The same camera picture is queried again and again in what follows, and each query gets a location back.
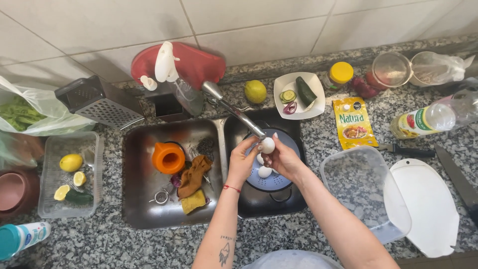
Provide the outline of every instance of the hard-boiled egg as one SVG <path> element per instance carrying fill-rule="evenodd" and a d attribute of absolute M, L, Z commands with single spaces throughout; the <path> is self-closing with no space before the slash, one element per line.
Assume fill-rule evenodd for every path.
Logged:
<path fill-rule="evenodd" d="M 257 171 L 257 173 L 259 174 L 259 176 L 260 176 L 261 178 L 264 179 L 264 178 L 266 178 L 266 177 L 268 177 L 268 176 L 271 175 L 271 173 L 272 173 L 272 168 L 265 167 L 265 166 L 261 166 L 261 167 L 259 167 L 259 171 Z"/>
<path fill-rule="evenodd" d="M 257 161 L 260 164 L 264 165 L 264 159 L 262 158 L 261 153 L 257 154 Z"/>
<path fill-rule="evenodd" d="M 270 154 L 275 149 L 274 140 L 270 137 L 266 137 L 264 140 L 261 141 L 262 144 L 262 152 L 265 154 Z"/>

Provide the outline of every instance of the lemon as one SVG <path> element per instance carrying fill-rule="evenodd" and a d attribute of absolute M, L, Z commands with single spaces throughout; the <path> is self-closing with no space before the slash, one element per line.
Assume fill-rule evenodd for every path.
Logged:
<path fill-rule="evenodd" d="M 266 100 L 267 96 L 266 86 L 258 80 L 250 80 L 246 82 L 244 93 L 246 94 L 247 99 L 255 104 L 262 103 Z"/>
<path fill-rule="evenodd" d="M 87 181 L 87 177 L 83 172 L 76 172 L 73 176 L 73 184 L 77 187 L 83 185 Z"/>
<path fill-rule="evenodd" d="M 55 200 L 58 201 L 63 201 L 65 199 L 66 194 L 70 191 L 70 186 L 68 185 L 63 185 L 60 186 L 56 191 L 55 191 Z"/>
<path fill-rule="evenodd" d="M 66 172 L 75 172 L 83 164 L 83 158 L 79 154 L 68 154 L 60 160 L 60 168 Z"/>

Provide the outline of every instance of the white wall tile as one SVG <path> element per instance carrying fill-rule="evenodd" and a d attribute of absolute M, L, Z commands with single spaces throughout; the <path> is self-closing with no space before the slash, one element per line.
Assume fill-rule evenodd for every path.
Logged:
<path fill-rule="evenodd" d="M 0 10 L 67 54 L 192 35 L 179 0 L 0 0 Z"/>
<path fill-rule="evenodd" d="M 197 36 L 201 49 L 225 58 L 227 66 L 310 53 L 325 17 Z"/>
<path fill-rule="evenodd" d="M 64 54 L 0 12 L 0 66 Z"/>
<path fill-rule="evenodd" d="M 2 66 L 0 67 L 0 75 L 11 83 L 26 80 L 61 87 L 77 78 L 88 78 L 93 73 L 70 57 L 65 56 Z"/>
<path fill-rule="evenodd" d="M 327 15 L 334 0 L 183 0 L 197 34 Z"/>
<path fill-rule="evenodd" d="M 464 0 L 423 33 L 419 39 L 478 32 L 478 1 Z"/>
<path fill-rule="evenodd" d="M 194 37 L 170 40 L 170 42 L 182 42 L 186 45 L 197 47 Z M 124 48 L 103 50 L 71 56 L 75 61 L 84 65 L 98 76 L 108 82 L 121 82 L 132 80 L 131 62 L 142 50 L 163 42 L 135 45 Z"/>
<path fill-rule="evenodd" d="M 423 0 L 337 0 L 333 14 L 363 11 L 423 2 Z"/>
<path fill-rule="evenodd" d="M 435 0 L 333 15 L 313 54 L 415 40 L 455 5 Z"/>

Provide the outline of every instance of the knife blade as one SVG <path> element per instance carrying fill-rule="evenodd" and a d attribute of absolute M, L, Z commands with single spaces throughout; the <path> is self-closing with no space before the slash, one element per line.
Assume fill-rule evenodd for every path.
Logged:
<path fill-rule="evenodd" d="M 434 150 L 422 150 L 422 149 L 417 149 L 417 148 L 406 148 L 406 147 L 400 147 L 398 144 L 380 144 L 379 146 L 374 147 L 378 150 L 387 150 L 392 153 L 397 153 L 397 154 L 402 154 L 402 155 L 407 155 L 411 157 L 417 157 L 417 158 L 434 158 L 435 157 L 435 151 Z"/>
<path fill-rule="evenodd" d="M 460 167 L 456 165 L 450 154 L 439 145 L 435 144 L 436 155 L 440 159 L 445 172 L 450 177 L 453 185 L 465 202 L 465 206 L 471 219 L 478 226 L 478 193 L 461 172 Z"/>

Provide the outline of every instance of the hand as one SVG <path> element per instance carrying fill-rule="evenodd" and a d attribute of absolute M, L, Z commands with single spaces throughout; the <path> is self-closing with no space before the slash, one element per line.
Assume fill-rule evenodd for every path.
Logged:
<path fill-rule="evenodd" d="M 253 135 L 252 137 L 243 140 L 234 150 L 232 150 L 231 158 L 229 159 L 229 174 L 228 179 L 226 180 L 226 185 L 238 190 L 242 188 L 242 185 L 250 176 L 252 163 L 257 154 L 261 152 L 262 145 L 256 145 L 247 156 L 245 155 L 246 150 L 257 142 L 259 142 L 259 139 Z"/>
<path fill-rule="evenodd" d="M 270 167 L 285 176 L 288 180 L 297 183 L 301 172 L 308 170 L 308 167 L 300 160 L 295 151 L 284 145 L 274 133 L 272 139 L 275 143 L 275 149 L 270 154 L 262 153 L 264 166 Z"/>

